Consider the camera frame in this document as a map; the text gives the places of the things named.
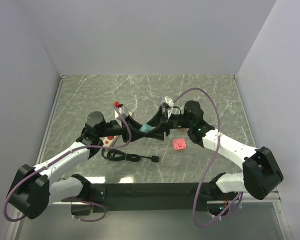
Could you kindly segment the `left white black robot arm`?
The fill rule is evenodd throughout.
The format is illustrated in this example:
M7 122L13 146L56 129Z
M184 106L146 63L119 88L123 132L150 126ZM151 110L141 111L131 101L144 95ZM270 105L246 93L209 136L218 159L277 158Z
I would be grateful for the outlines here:
M4 217L14 222L8 216L7 206L12 205L19 210L24 218L35 219L40 216L48 205L75 197L84 201L91 196L91 183L81 175L73 175L65 180L60 177L72 167L89 160L99 150L106 149L103 138L122 136L124 145L145 137L153 127L141 125L123 108L115 109L115 120L106 122L99 111L91 112L81 132L81 135L70 147L49 160L29 166L21 166L13 179L4 203Z

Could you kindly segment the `teal plug adapter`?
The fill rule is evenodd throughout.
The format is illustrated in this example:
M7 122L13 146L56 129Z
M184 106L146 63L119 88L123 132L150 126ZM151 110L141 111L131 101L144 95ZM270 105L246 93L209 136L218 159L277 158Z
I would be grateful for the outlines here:
M139 131L141 131L141 132L147 134L147 133L149 133L150 131L152 131L153 128L154 128L154 127L151 126L151 125L149 125L149 124L143 124L143 125L141 126L141 128L139 129Z

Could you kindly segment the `beige power strip red sockets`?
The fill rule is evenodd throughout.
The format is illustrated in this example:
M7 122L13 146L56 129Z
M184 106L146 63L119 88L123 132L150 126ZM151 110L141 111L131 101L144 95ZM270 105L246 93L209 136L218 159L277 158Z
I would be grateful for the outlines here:
M102 137L103 138L103 145L105 147L113 147L116 144L116 141L120 137L121 136L106 136L106 137Z

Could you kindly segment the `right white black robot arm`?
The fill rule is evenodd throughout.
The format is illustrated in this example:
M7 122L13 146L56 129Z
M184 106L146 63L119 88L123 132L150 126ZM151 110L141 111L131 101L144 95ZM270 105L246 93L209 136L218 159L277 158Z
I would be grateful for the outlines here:
M209 193L216 200L231 192L248 192L255 199L263 200L284 180L269 148L257 149L219 132L204 120L204 112L197 101L187 101L181 114L169 114L167 109L159 107L147 124L162 135L168 135L172 129L187 129L193 143L217 151L240 167L240 173L220 173L210 181Z

